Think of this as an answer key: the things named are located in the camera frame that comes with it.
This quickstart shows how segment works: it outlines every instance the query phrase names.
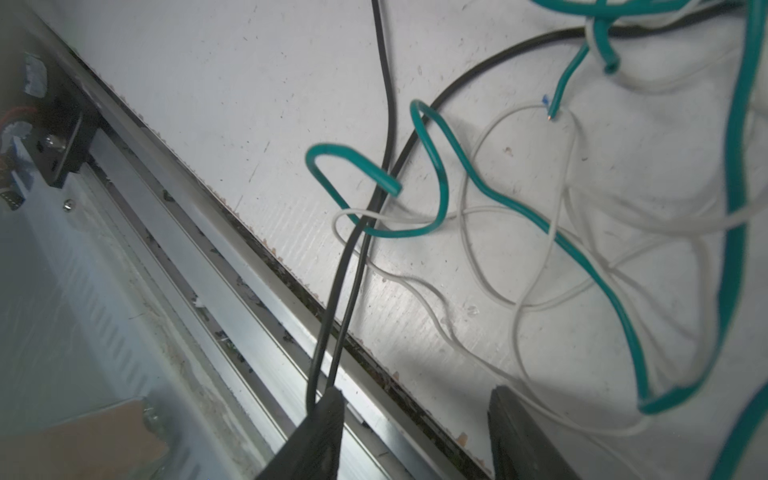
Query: metal profile slot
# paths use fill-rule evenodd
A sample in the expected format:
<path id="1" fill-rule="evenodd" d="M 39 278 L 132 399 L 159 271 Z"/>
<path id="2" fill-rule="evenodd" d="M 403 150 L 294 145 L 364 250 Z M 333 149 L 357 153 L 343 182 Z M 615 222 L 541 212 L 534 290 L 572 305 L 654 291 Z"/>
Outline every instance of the metal profile slot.
<path id="1" fill-rule="evenodd" d="M 288 332 L 295 346 L 299 347 L 296 350 L 303 352 L 303 358 L 308 359 L 306 352 L 314 349 L 319 322 L 251 250 L 188 172 L 140 129 L 90 73 L 77 63 L 61 40 L 34 14 L 19 11 L 18 18 L 55 56 L 62 69 L 94 102 L 115 134 L 136 155 L 136 158 L 128 160 L 104 132 L 98 132 L 91 145 L 91 154 L 200 296 L 205 307 L 227 331 L 240 354 L 254 369 L 258 369 L 258 376 L 290 421 L 294 425 L 299 423 L 305 415 L 303 390 L 306 388 L 306 374 L 302 368 L 303 361 L 286 351 L 287 347 L 279 339 L 284 332 Z M 137 169 L 146 171 L 142 176 Z M 190 223 L 187 228 L 152 193 L 144 179 L 148 174 L 167 190 L 185 213 Z M 222 273 L 221 265 L 213 262 L 194 242 L 189 228 L 199 230 L 210 241 L 221 259 L 226 260 L 265 308 L 254 311 L 243 301 L 227 280 L 227 275 Z M 334 343 L 331 339 L 329 352 L 333 351 Z M 324 372 L 327 372 L 329 364 L 330 354 L 327 353 L 323 362 Z M 454 465 L 346 352 L 341 358 L 336 386 L 343 391 L 356 414 L 415 478 L 462 477 Z M 356 422 L 350 421 L 349 415 L 347 418 L 340 472 L 342 476 L 353 472 L 356 476 L 362 475 L 359 478 L 389 476 L 382 467 L 383 460 L 375 458 L 361 443 L 367 430 L 354 432 Z M 353 458 L 359 461 L 345 466 Z"/>

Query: white table surface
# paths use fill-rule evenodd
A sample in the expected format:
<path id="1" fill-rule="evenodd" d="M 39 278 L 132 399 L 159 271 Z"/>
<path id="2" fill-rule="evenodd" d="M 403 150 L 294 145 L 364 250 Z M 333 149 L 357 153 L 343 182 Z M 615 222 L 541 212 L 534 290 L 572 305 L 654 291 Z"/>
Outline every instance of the white table surface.
<path id="1" fill-rule="evenodd" d="M 384 19 L 398 105 L 398 146 L 412 130 L 408 104 L 427 103 L 463 71 L 518 41 L 576 25 L 576 18 L 522 0 L 385 3 Z M 304 165 L 317 142 L 349 144 L 380 162 L 386 103 L 368 2 L 255 2 L 231 0 L 36 0 L 42 18 L 124 99 L 167 146 L 251 229 L 306 288 L 325 302 L 342 247 L 329 221 L 336 205 Z M 618 41 L 625 62 L 649 76 L 720 51 L 740 38 L 739 18 L 720 18 L 661 38 Z M 457 135 L 471 142 L 501 109 L 551 96 L 578 49 L 570 42 L 526 54 L 495 68 L 451 100 L 444 112 Z M 635 94 L 604 78 L 589 58 L 568 86 L 564 103 L 581 119 L 588 145 L 571 176 L 593 181 L 660 214 L 690 205 L 720 162 L 722 133 L 737 56 L 698 75 L 673 93 Z M 544 111 L 503 122 L 478 157 L 488 182 L 550 213 L 558 127 Z M 750 181 L 766 180 L 765 124 L 757 122 Z M 461 168 L 438 140 L 454 209 Z M 346 162 L 321 168 L 347 200 L 365 206 L 370 180 Z M 436 211 L 434 173 L 417 149 L 401 176 L 399 201 Z M 490 204 L 470 189 L 470 204 Z M 600 251 L 608 258 L 640 237 L 587 210 Z M 472 242 L 492 284 L 520 294 L 537 262 L 544 234 L 526 221 L 494 214 L 471 217 Z M 768 309 L 768 216 L 750 229 L 743 301 L 713 374 L 685 406 L 660 415 L 647 432 L 608 439 L 648 478 L 705 478 L 734 419 L 768 378 L 763 321 Z M 343 224 L 343 232 L 351 226 Z M 720 239 L 707 239 L 720 258 Z M 427 237 L 377 240 L 383 268 L 422 278 L 447 299 L 439 315 L 453 323 L 472 351 L 513 374 L 509 311 L 472 281 L 455 222 Z M 697 266 L 684 242 L 629 263 L 624 271 L 648 288 L 680 323 L 695 328 Z M 534 296 L 543 299 L 579 281 L 580 269 L 556 252 Z M 439 303 L 428 297 L 435 307 Z M 675 359 L 692 343 L 650 312 L 638 309 Z M 352 334 L 399 379 L 468 453 L 490 471 L 485 412 L 496 381 L 454 353 L 402 287 L 369 276 Z M 635 389 L 619 323 L 598 289 L 543 313 L 525 316 L 521 349 L 538 391 L 587 425 L 624 425 L 633 418 Z M 629 473 L 578 434 L 541 421 L 584 478 L 629 478 Z M 740 472 L 768 468 L 757 434 Z"/>

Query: metal fastener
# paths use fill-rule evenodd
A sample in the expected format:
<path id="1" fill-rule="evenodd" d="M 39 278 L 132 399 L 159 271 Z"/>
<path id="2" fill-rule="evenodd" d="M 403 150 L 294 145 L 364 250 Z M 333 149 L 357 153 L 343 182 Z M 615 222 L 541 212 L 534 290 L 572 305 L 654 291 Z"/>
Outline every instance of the metal fastener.
<path id="1" fill-rule="evenodd" d="M 57 135 L 48 134 L 45 136 L 45 146 L 56 151 L 64 151 L 67 149 L 67 142 Z"/>

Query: screw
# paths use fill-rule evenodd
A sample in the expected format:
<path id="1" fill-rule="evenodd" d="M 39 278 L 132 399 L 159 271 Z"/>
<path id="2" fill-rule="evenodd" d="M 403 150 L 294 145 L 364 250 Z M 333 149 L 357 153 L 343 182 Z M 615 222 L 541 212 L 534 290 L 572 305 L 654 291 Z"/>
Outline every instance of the screw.
<path id="1" fill-rule="evenodd" d="M 49 134 L 45 136 L 45 146 L 56 151 L 64 151 L 67 149 L 67 142 L 61 137 Z"/>

